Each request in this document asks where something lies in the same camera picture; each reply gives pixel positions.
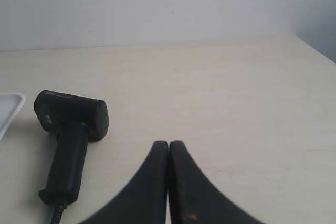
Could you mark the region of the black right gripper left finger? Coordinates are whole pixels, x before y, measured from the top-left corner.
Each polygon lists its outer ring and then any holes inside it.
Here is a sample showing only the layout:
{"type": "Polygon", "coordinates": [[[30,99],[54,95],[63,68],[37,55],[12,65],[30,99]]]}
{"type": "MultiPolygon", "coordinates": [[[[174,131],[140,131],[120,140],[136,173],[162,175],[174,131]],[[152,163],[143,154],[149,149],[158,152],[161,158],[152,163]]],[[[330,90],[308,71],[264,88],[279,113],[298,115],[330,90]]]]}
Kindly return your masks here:
{"type": "Polygon", "coordinates": [[[155,141],[127,185],[83,223],[166,223],[168,143],[155,141]]]}

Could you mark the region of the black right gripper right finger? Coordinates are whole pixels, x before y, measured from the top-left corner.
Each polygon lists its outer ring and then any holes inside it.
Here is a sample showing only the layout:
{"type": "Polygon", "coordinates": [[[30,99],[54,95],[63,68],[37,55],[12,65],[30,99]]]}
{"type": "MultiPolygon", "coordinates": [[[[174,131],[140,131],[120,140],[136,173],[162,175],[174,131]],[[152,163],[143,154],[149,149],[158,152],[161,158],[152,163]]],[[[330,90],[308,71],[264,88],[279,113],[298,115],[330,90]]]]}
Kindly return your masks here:
{"type": "Polygon", "coordinates": [[[259,223],[211,183],[182,141],[170,143],[169,159],[171,223],[259,223]]]}

